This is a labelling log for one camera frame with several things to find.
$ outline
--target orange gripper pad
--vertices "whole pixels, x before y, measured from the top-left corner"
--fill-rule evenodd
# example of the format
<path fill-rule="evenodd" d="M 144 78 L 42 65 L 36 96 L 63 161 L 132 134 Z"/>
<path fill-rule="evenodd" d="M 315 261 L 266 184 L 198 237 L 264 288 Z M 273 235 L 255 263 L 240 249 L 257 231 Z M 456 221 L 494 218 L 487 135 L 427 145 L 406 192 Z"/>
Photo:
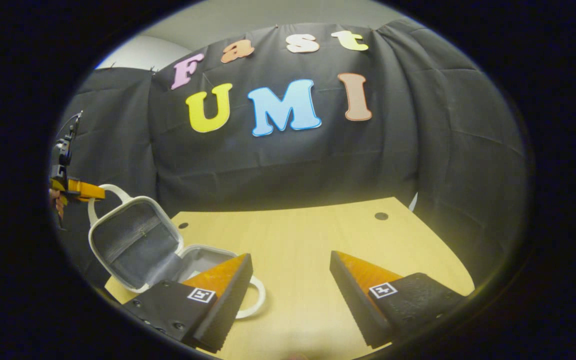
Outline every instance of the orange gripper pad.
<path fill-rule="evenodd" d="M 341 251 L 335 251 L 341 259 L 341 262 L 352 275 L 352 278 L 357 282 L 361 291 L 368 296 L 368 291 L 375 285 L 390 283 L 391 281 L 403 278 L 392 271 L 388 271 L 382 267 L 371 264 L 366 260 L 361 260 L 357 257 L 350 256 Z"/>
<path fill-rule="evenodd" d="M 79 180 L 68 179 L 68 190 L 73 192 L 79 192 L 79 199 L 82 201 L 88 201 L 90 198 L 95 199 L 105 199 L 106 191 L 99 186 L 93 184 L 87 184 L 86 182 L 81 182 Z"/>
<path fill-rule="evenodd" d="M 233 280 L 233 276 L 237 270 L 242 266 L 246 253 L 228 259 L 217 266 L 208 269 L 204 272 L 183 281 L 183 285 L 195 287 L 200 289 L 212 290 L 217 295 L 217 298 L 222 297 L 228 284 Z"/>

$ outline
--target cable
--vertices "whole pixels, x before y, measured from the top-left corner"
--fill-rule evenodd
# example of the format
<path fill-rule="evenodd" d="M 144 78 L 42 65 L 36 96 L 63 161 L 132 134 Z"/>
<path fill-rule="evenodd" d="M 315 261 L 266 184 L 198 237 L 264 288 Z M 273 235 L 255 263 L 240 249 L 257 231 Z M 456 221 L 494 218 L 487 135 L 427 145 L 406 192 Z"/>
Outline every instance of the cable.
<path fill-rule="evenodd" d="M 64 128 L 66 128 L 66 125 L 68 125 L 68 123 L 70 123 L 70 121 L 72 121 L 73 119 L 75 119 L 76 117 L 80 116 L 82 114 L 83 110 L 80 112 L 77 112 L 76 114 L 74 114 L 73 116 L 71 116 L 66 123 L 64 123 L 63 126 L 61 126 L 61 129 L 59 129 L 59 131 L 57 131 L 57 133 L 55 133 L 55 135 L 57 135 L 57 137 L 59 136 L 59 133 L 62 132 L 62 130 L 64 130 Z"/>

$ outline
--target foam letter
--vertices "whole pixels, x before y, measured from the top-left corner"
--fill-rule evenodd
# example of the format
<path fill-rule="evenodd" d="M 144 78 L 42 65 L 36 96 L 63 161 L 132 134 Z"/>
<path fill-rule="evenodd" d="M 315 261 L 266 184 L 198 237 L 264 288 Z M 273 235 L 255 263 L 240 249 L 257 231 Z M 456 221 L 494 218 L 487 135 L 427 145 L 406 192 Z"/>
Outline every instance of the foam letter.
<path fill-rule="evenodd" d="M 320 44 L 315 42 L 315 36 L 311 34 L 294 34 L 286 37 L 286 46 L 293 53 L 312 53 L 320 49 Z"/>
<path fill-rule="evenodd" d="M 247 57 L 252 54 L 254 50 L 255 48 L 251 47 L 249 39 L 240 39 L 240 41 L 231 43 L 224 48 L 221 62 L 226 64 L 235 59 Z"/>
<path fill-rule="evenodd" d="M 353 34 L 349 30 L 333 32 L 330 35 L 332 35 L 335 38 L 338 38 L 339 43 L 341 43 L 341 46 L 343 46 L 348 50 L 357 50 L 357 51 L 368 50 L 368 45 L 366 45 L 365 43 L 357 43 L 356 40 L 356 39 L 361 40 L 364 37 L 359 34 Z"/>
<path fill-rule="evenodd" d="M 336 77 L 345 85 L 345 93 L 348 96 L 348 111 L 345 112 L 345 118 L 350 121 L 364 121 L 373 117 L 366 105 L 364 93 L 366 78 L 358 73 L 349 72 L 340 73 Z"/>
<path fill-rule="evenodd" d="M 231 102 L 228 98 L 228 91 L 233 88 L 233 84 L 221 84 L 212 89 L 212 93 L 217 96 L 217 115 L 213 118 L 206 118 L 204 112 L 204 99 L 206 92 L 201 91 L 194 93 L 186 98 L 185 103 L 188 105 L 190 117 L 190 126 L 195 132 L 207 133 L 214 132 L 226 124 L 231 116 Z"/>
<path fill-rule="evenodd" d="M 197 70 L 197 62 L 203 59 L 204 54 L 197 54 L 183 61 L 179 61 L 179 63 L 174 66 L 174 84 L 172 84 L 170 90 L 188 84 L 190 81 L 188 75 L 192 75 Z"/>
<path fill-rule="evenodd" d="M 269 88 L 258 88 L 248 93 L 248 98 L 254 104 L 254 129 L 252 135 L 262 137 L 273 132 L 268 123 L 268 117 L 280 132 L 286 129 L 288 118 L 292 111 L 293 130 L 314 129 L 322 125 L 322 119 L 315 115 L 311 88 L 313 80 L 301 79 L 288 84 L 283 100 Z"/>

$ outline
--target white loop handle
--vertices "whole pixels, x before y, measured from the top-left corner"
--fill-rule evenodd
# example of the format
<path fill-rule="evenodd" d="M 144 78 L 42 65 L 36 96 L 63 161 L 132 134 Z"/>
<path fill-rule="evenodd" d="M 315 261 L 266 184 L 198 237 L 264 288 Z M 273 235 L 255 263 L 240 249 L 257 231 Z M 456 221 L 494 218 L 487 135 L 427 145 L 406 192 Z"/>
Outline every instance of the white loop handle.
<path fill-rule="evenodd" d="M 253 315 L 254 313 L 258 312 L 259 308 L 261 308 L 261 306 L 264 304 L 264 301 L 266 301 L 266 288 L 264 287 L 263 283 L 254 275 L 250 277 L 250 285 L 256 287 L 257 291 L 259 291 L 259 297 L 256 299 L 256 304 L 245 310 L 240 310 L 237 312 L 237 317 L 235 317 L 235 319 L 244 319 L 250 315 Z"/>
<path fill-rule="evenodd" d="M 113 192 L 115 195 L 119 196 L 119 200 L 121 200 L 122 204 L 132 200 L 133 198 L 130 197 L 125 191 L 123 191 L 119 186 L 112 185 L 112 184 L 103 184 L 99 185 L 101 189 L 105 191 Z M 95 213 L 95 199 L 90 198 L 88 200 L 88 219 L 90 221 L 90 226 L 92 227 L 97 221 L 99 221 L 97 214 Z"/>

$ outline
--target white zippered case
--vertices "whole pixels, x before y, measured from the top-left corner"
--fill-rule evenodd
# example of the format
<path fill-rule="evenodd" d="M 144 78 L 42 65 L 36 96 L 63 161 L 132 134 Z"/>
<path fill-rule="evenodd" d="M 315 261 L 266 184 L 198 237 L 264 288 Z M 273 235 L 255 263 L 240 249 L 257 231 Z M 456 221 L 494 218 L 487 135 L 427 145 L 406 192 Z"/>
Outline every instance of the white zippered case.
<path fill-rule="evenodd" d="M 130 197 L 112 184 L 99 187 L 116 194 L 121 205 L 98 218 L 95 199 L 88 201 L 90 249 L 106 271 L 131 292 L 140 294 L 164 280 L 182 283 L 237 256 L 203 244 L 184 247 L 182 235 L 155 200 Z M 252 276 L 250 283 L 258 289 L 258 301 L 240 310 L 237 319 L 254 314 L 266 299 L 262 282 Z"/>

